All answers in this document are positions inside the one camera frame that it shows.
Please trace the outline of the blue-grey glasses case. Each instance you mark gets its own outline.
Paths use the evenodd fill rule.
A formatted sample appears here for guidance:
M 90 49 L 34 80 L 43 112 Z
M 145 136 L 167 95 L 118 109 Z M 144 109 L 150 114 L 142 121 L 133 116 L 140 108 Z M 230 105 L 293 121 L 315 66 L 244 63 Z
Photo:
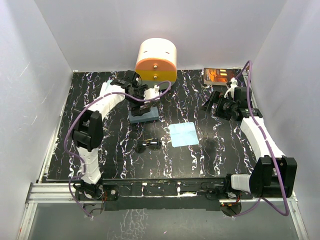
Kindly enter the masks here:
M 157 107 L 152 107 L 149 112 L 141 116 L 132 116 L 131 111 L 128 113 L 131 124 L 146 123 L 159 120 L 159 111 Z

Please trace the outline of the light blue cleaning cloth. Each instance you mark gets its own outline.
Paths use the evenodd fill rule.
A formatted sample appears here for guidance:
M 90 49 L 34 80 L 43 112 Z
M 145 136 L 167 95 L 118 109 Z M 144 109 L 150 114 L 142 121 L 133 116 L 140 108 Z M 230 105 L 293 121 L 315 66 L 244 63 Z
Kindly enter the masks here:
M 170 124 L 169 133 L 174 148 L 198 145 L 199 139 L 193 122 Z

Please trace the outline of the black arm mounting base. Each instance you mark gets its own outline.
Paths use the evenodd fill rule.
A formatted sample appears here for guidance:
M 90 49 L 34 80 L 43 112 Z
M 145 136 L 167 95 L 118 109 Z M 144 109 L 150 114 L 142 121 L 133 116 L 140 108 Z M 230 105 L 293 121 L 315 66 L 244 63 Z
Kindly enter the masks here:
M 100 211 L 122 210 L 241 210 L 250 193 L 233 190 L 226 177 L 100 179 L 96 184 L 76 180 L 71 188 L 83 203 L 98 202 Z

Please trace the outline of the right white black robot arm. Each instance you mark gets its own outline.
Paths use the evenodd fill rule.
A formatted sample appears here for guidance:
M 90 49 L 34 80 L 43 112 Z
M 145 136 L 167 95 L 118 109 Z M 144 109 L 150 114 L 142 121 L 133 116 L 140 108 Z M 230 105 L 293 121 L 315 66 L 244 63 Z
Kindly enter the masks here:
M 226 93 L 215 90 L 201 107 L 206 112 L 216 107 L 216 117 L 239 121 L 240 130 L 248 139 L 256 157 L 251 174 L 227 175 L 227 183 L 222 187 L 223 194 L 230 199 L 241 191 L 255 198 L 289 198 L 293 193 L 297 161 L 285 156 L 272 140 L 261 111 L 252 106 L 251 96 L 251 89 L 246 87 L 237 86 Z

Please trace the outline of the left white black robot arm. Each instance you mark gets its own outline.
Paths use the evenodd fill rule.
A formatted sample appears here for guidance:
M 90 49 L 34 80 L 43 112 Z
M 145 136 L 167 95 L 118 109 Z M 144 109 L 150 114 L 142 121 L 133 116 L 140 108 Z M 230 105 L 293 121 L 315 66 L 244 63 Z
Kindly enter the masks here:
M 76 147 L 73 156 L 80 160 L 80 193 L 93 200 L 103 195 L 98 148 L 104 138 L 105 117 L 124 100 L 130 102 L 133 116 L 146 115 L 151 111 L 150 100 L 160 95 L 159 89 L 157 85 L 149 88 L 137 72 L 130 70 L 123 78 L 103 83 L 98 97 L 78 110 L 68 133 Z

